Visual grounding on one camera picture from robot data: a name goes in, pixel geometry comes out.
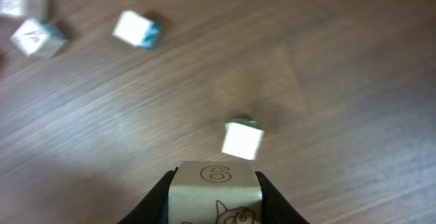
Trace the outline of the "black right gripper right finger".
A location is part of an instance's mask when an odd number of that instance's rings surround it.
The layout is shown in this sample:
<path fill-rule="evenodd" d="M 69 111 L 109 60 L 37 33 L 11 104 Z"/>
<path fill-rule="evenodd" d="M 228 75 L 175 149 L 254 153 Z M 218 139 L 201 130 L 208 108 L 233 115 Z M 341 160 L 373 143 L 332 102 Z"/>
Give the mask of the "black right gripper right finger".
<path fill-rule="evenodd" d="M 262 172 L 255 174 L 262 188 L 262 224 L 309 224 Z"/>

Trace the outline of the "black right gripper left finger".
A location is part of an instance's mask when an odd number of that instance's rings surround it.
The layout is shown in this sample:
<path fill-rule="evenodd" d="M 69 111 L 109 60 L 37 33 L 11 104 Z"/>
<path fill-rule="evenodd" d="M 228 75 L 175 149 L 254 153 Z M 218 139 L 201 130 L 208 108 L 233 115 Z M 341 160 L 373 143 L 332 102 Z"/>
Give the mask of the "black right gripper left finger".
<path fill-rule="evenodd" d="M 168 224 L 168 193 L 177 169 L 166 172 L 139 204 L 117 224 Z"/>

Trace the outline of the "red I wooden block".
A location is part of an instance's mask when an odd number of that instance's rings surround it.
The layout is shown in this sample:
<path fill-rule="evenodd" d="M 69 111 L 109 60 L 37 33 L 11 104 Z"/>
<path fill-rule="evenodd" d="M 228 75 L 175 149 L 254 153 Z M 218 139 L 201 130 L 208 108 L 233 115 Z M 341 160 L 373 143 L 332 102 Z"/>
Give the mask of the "red I wooden block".
<path fill-rule="evenodd" d="M 262 188 L 248 163 L 185 161 L 168 192 L 170 224 L 262 222 Z"/>

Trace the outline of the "red A wooden block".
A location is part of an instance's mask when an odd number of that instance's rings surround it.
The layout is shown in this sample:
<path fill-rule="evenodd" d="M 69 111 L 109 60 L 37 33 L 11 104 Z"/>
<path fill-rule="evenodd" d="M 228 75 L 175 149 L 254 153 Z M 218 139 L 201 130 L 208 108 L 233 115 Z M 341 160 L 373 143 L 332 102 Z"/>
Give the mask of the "red A wooden block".
<path fill-rule="evenodd" d="M 225 124 L 221 151 L 241 159 L 253 161 L 264 137 L 259 123 L 249 116 L 237 116 Z"/>

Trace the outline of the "wooden block blue side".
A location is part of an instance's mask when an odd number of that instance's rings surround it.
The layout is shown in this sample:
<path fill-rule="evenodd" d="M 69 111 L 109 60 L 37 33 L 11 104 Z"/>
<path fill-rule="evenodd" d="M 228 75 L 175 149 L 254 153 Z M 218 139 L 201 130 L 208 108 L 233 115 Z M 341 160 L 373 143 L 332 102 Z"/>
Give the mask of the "wooden block blue side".
<path fill-rule="evenodd" d="M 131 10 L 121 12 L 112 32 L 112 36 L 143 50 L 151 50 L 160 35 L 161 27 L 156 22 Z"/>

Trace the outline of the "wooden block red drawing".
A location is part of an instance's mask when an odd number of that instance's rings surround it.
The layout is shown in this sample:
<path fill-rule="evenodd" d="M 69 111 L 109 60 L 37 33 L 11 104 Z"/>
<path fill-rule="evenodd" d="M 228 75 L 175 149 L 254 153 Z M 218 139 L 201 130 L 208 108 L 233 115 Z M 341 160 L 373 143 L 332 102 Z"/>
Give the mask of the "wooden block red drawing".
<path fill-rule="evenodd" d="M 36 18 L 25 20 L 10 39 L 23 54 L 38 59 L 52 58 L 68 43 L 54 24 Z"/>

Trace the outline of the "wooden block red pattern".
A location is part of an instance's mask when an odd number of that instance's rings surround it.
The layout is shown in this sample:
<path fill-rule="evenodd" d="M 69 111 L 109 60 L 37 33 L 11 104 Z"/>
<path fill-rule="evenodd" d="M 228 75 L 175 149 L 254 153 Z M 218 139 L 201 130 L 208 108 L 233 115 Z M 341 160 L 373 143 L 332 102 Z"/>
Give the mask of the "wooden block red pattern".
<path fill-rule="evenodd" d="M 1 16 L 46 20 L 48 0 L 1 0 Z"/>

